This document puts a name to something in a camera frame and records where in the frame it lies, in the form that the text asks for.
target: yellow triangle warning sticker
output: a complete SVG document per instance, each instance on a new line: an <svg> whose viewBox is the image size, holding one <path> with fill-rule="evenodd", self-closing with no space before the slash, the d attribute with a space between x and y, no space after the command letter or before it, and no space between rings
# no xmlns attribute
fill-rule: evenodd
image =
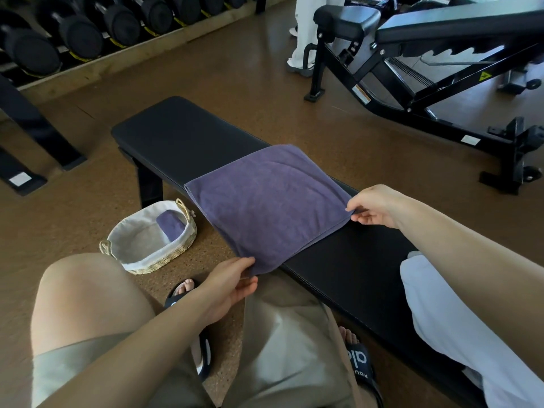
<svg viewBox="0 0 544 408"><path fill-rule="evenodd" d="M489 77L492 77L492 76L489 73L487 73L485 71L482 71L482 73L480 74L480 80L479 81L487 80Z"/></svg>

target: folded purple towel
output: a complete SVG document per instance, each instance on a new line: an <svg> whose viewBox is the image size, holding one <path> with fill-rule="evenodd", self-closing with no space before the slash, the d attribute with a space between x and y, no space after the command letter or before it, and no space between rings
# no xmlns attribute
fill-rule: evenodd
<svg viewBox="0 0 544 408"><path fill-rule="evenodd" d="M289 144L251 153L185 185L252 275L270 272L344 226L350 196Z"/></svg>
<svg viewBox="0 0 544 408"><path fill-rule="evenodd" d="M164 232L168 240L171 242L179 238L185 230L185 224L177 216L175 211L164 211L157 216L157 219L155 220L157 221L160 230Z"/></svg>

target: wooden baseboard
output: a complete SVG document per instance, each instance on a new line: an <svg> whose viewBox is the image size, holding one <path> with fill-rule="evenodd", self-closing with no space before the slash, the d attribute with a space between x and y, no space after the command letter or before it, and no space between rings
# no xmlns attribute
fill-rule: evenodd
<svg viewBox="0 0 544 408"><path fill-rule="evenodd" d="M267 0L267 8L285 0ZM225 11L217 16L199 21L171 33L152 40L128 47L116 53L89 61L88 63L51 75L21 87L19 90L33 104L41 104L68 94L87 84L101 80L127 67L179 47L191 40L201 37L242 18L255 14L255 1L248 0L238 9ZM6 116L2 112L0 121Z"/></svg>

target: dumbbell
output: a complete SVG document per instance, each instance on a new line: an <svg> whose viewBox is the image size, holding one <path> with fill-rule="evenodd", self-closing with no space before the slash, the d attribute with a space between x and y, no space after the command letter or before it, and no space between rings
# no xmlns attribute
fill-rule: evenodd
<svg viewBox="0 0 544 408"><path fill-rule="evenodd" d="M76 13L68 0L37 0L34 15L40 26L58 36L78 59L96 59L102 53L104 38L99 29Z"/></svg>
<svg viewBox="0 0 544 408"><path fill-rule="evenodd" d="M234 9L239 9L244 5L245 0L225 0L225 2Z"/></svg>
<svg viewBox="0 0 544 408"><path fill-rule="evenodd" d="M221 13L224 3L225 0L200 0L202 11L208 16L216 16Z"/></svg>
<svg viewBox="0 0 544 408"><path fill-rule="evenodd" d="M30 75L43 77L60 68L57 48L19 14L0 9L0 47Z"/></svg>
<svg viewBox="0 0 544 408"><path fill-rule="evenodd" d="M123 0L123 4L153 33L164 34L172 27L172 10L164 0Z"/></svg>
<svg viewBox="0 0 544 408"><path fill-rule="evenodd" d="M182 26L196 23L200 18L200 0L164 0L172 8L175 20Z"/></svg>
<svg viewBox="0 0 544 408"><path fill-rule="evenodd" d="M74 0L79 11L106 31L120 47L133 46L140 37L140 20L118 0Z"/></svg>

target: speckled floor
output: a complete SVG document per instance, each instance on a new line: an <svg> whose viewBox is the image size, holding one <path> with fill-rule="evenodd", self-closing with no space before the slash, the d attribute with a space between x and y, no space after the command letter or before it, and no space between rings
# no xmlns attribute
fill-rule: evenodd
<svg viewBox="0 0 544 408"><path fill-rule="evenodd" d="M518 197L500 195L477 182L480 170L497 168L492 157L372 115L327 73L323 99L315 105L302 100L309 80L284 67L295 46L288 34L294 7L294 0L281 3L41 106L89 158L70 172L60 171L12 123L0 124L1 145L49 179L24 198L0 186L0 406L29 406L28 328L44 269L66 255L97 251L111 228L139 208L134 171L117 151L111 127L171 95L187 97L269 143L299 146L324 171L355 188L388 184L544 264L544 180L525 186ZM515 115L542 121L542 90L513 99L494 93L493 83L441 103L437 112L480 127L504 125ZM544 165L544 151L532 159ZM176 197L165 189L165 198ZM202 215L197 225L189 251L135 278L159 300L176 282L232 255ZM239 304L212 328L217 359L205 385L217 404L237 369L242 315ZM370 338L364 341L387 406L456 406Z"/></svg>

